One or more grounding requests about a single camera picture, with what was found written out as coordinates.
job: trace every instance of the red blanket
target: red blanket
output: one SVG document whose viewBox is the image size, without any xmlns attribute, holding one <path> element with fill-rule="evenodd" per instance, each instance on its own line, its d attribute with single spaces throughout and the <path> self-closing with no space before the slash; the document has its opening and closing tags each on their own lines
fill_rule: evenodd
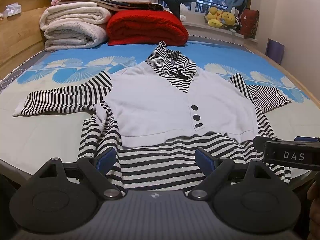
<svg viewBox="0 0 320 240">
<path fill-rule="evenodd" d="M 109 45 L 158 44 L 181 46 L 188 40 L 188 31 L 180 20 L 167 11 L 126 10 L 117 12 L 107 25 Z"/>
</svg>

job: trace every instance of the white vest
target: white vest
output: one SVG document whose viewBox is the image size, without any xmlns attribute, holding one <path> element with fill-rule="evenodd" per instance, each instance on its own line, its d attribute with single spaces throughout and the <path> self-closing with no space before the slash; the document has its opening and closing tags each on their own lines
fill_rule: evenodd
<svg viewBox="0 0 320 240">
<path fill-rule="evenodd" d="M 141 62 L 111 75 L 104 100 L 118 121 L 122 145 L 157 145 L 216 132 L 241 143 L 258 135 L 255 106 L 230 82 L 197 67 L 188 93 Z"/>
</svg>

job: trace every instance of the mattress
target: mattress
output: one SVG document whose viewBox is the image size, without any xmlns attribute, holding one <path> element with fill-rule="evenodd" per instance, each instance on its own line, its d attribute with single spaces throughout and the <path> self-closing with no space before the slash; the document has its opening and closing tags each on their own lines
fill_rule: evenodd
<svg viewBox="0 0 320 240">
<path fill-rule="evenodd" d="M 80 85 L 102 70 L 115 73 L 144 61 L 156 45 L 102 44 L 93 49 L 70 49 L 41 53 L 20 66 L 6 79 L 0 94 L 0 172 L 22 183 L 34 174 L 48 159 L 59 157 L 63 162 L 75 162 L 83 120 L 91 115 L 46 114 L 30 117 L 12 117 L 18 102 L 35 90 L 60 86 Z M 244 47 L 225 46 L 188 41 L 180 50 L 194 60 L 197 66 L 229 79 L 240 73 L 247 85 L 275 86 L 292 102 L 267 113 L 278 138 L 294 140 L 296 136 L 318 137 L 319 108 L 279 70 L 265 59 Z M 292 178 L 306 170 L 292 169 Z"/>
</svg>

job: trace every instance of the bed frame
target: bed frame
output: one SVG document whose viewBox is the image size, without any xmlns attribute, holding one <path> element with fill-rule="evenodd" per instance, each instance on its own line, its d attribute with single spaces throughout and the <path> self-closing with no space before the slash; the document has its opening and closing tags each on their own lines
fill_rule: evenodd
<svg viewBox="0 0 320 240">
<path fill-rule="evenodd" d="M 43 31 L 39 28 L 39 19 L 44 10 L 51 6 L 51 0 L 0 0 L 0 12 L 3 12 L 7 5 L 15 2 L 21 4 L 22 12 L 8 18 L 0 18 L 0 80 L 44 49 L 45 38 Z M 320 108 L 320 101 L 292 74 L 255 48 L 249 45 L 244 46 L 280 70 Z M 5 165 L 9 164 L 0 160 L 0 166 Z M 21 177 L 14 180 L 23 184 L 29 174 L 23 171 L 19 173 Z"/>
</svg>

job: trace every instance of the metal screw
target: metal screw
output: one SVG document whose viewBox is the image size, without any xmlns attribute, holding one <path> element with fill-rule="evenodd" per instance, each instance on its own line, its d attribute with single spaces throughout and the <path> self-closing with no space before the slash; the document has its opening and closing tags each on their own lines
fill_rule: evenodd
<svg viewBox="0 0 320 240">
<path fill-rule="evenodd" d="M 110 188 L 110 189 L 106 189 L 103 194 L 106 196 L 106 197 L 116 197 L 120 194 L 120 191 L 116 190 L 116 189 L 113 189 L 113 188 Z"/>
<path fill-rule="evenodd" d="M 204 198 L 207 196 L 207 193 L 202 189 L 196 189 L 191 192 L 191 195 L 195 198 Z"/>
</svg>

